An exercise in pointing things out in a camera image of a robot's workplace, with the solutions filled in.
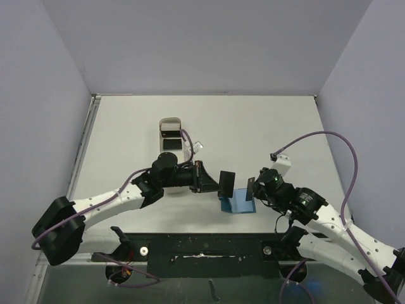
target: black bracket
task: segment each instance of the black bracket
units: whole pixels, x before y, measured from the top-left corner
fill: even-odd
[[[37,238],[48,228],[76,214],[74,204],[66,196],[54,200],[32,229],[32,235]],[[39,241],[41,250],[52,266],[62,264],[76,254],[82,242],[84,220],[84,216],[74,218]]]
[[[308,188],[294,188],[284,182],[275,169],[263,168],[258,179],[252,185],[254,197],[269,202],[269,206],[285,214],[292,212],[291,219],[306,225],[310,220],[317,220],[316,212],[327,206],[326,200]]]
[[[383,278],[387,281],[393,292],[398,295],[405,283],[405,248],[394,250],[397,257],[392,267],[384,267],[385,275]],[[364,290],[375,300],[383,304],[394,304],[395,300],[386,290],[379,278],[374,277],[368,270],[359,270],[359,274],[364,282]]]
[[[193,193],[215,192],[220,185],[208,175],[201,160],[184,166],[177,164],[177,157],[170,152],[161,153],[153,162],[149,171],[131,181],[142,191],[145,197],[141,208],[149,206],[161,199],[163,188],[188,186]]]

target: white table surface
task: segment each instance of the white table surface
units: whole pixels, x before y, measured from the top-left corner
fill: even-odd
[[[312,96],[103,96],[78,175],[73,198],[121,186],[159,155],[159,121],[179,117],[202,160],[218,181],[220,170],[236,172],[235,188],[270,167],[269,154],[308,132],[323,130]],[[285,176],[295,187],[315,190],[340,208],[343,191],[324,135],[305,139],[286,153]],[[256,213],[221,212],[216,193],[166,194],[155,204],[109,218],[95,227],[124,232],[273,232],[278,213],[256,202]],[[278,230],[287,228],[279,221]]]

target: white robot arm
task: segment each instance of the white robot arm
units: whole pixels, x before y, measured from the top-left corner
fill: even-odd
[[[290,223],[298,221],[322,233],[331,243],[296,226],[292,227],[290,233],[286,233],[284,241],[289,242],[290,238],[296,242],[299,239],[296,246],[302,257],[323,262],[351,276],[379,302],[394,303],[379,276],[385,279],[396,295],[401,292],[405,282],[405,248],[397,250],[376,240],[354,225],[352,220],[346,220],[347,224],[344,225],[340,214],[319,194],[308,188],[295,188],[284,181],[285,170],[280,173],[277,166],[280,158],[285,159],[278,155],[277,159],[274,158],[275,165],[272,168],[260,171],[252,186],[253,196],[267,201],[275,211],[285,215]],[[374,268],[361,254],[348,229]]]

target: blue plastic piece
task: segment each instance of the blue plastic piece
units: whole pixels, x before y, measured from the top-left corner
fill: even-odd
[[[232,198],[220,198],[221,211],[233,214],[255,213],[254,198],[251,201],[246,201],[246,191],[246,188],[236,189]]]

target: white wall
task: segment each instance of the white wall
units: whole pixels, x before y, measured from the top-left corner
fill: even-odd
[[[64,195],[90,95],[39,0],[0,9],[0,303],[21,303],[32,226]]]
[[[43,0],[93,93],[318,94],[371,0]]]
[[[398,248],[405,246],[404,99],[405,2],[374,0],[318,104],[325,129],[346,135],[358,152],[359,177],[350,199],[355,221]],[[338,140],[330,144],[347,189],[350,153]]]

